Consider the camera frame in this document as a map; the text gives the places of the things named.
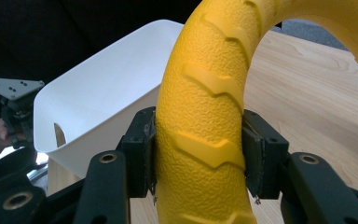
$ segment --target yellow ring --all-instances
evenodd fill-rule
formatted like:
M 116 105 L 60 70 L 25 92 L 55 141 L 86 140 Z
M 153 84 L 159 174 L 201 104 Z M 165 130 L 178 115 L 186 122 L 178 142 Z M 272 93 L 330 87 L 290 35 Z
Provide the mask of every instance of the yellow ring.
M 241 99 L 261 38 L 293 18 L 321 24 L 358 62 L 358 0 L 204 0 L 188 19 L 156 111 L 160 223 L 255 223 L 238 156 Z

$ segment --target bolt hole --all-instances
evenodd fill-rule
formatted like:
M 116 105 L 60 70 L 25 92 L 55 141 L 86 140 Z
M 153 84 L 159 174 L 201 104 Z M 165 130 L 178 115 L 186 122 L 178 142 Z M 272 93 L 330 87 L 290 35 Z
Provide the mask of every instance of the bolt hole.
M 105 154 L 103 156 L 100 157 L 100 162 L 101 163 L 109 163 L 112 161 L 115 161 L 117 159 L 117 155 L 116 154 Z
M 311 155 L 301 155 L 300 156 L 300 159 L 305 162 L 305 163 L 308 163 L 308 164 L 311 164 L 311 165 L 316 165 L 319 163 L 319 160 Z
M 130 138 L 130 141 L 132 141 L 132 142 L 136 142 L 136 141 L 139 141 L 141 138 L 139 138 L 139 137 L 132 137 L 132 138 Z
M 29 191 L 20 192 L 12 195 L 4 202 L 4 209 L 15 210 L 23 207 L 33 198 L 33 194 Z
M 107 218 L 105 216 L 97 216 L 91 221 L 91 224 L 104 224 L 104 223 L 107 223 Z
M 270 142 L 278 142 L 278 139 L 276 138 L 268 138 L 267 140 L 269 140 Z

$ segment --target wooden surface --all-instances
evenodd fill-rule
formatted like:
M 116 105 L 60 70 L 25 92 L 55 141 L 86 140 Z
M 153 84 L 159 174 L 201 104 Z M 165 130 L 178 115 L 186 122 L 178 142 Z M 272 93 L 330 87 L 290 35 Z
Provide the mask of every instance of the wooden surface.
M 253 58 L 244 100 L 290 142 L 290 152 L 323 157 L 358 189 L 358 63 L 351 53 L 269 32 Z M 60 165 L 49 168 L 49 182 L 71 182 Z M 258 223 L 283 223 L 279 201 L 254 201 Z M 150 195 L 131 199 L 131 219 L 158 223 Z

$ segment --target white plastic bin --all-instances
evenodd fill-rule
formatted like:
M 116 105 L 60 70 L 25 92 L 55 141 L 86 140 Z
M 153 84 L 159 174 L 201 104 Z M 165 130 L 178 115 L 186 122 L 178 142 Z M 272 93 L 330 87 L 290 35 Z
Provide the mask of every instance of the white plastic bin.
M 79 177 L 90 159 L 115 149 L 135 113 L 156 105 L 183 25 L 154 21 L 50 82 L 34 101 L 34 146 Z M 57 147 L 54 124 L 66 144 Z

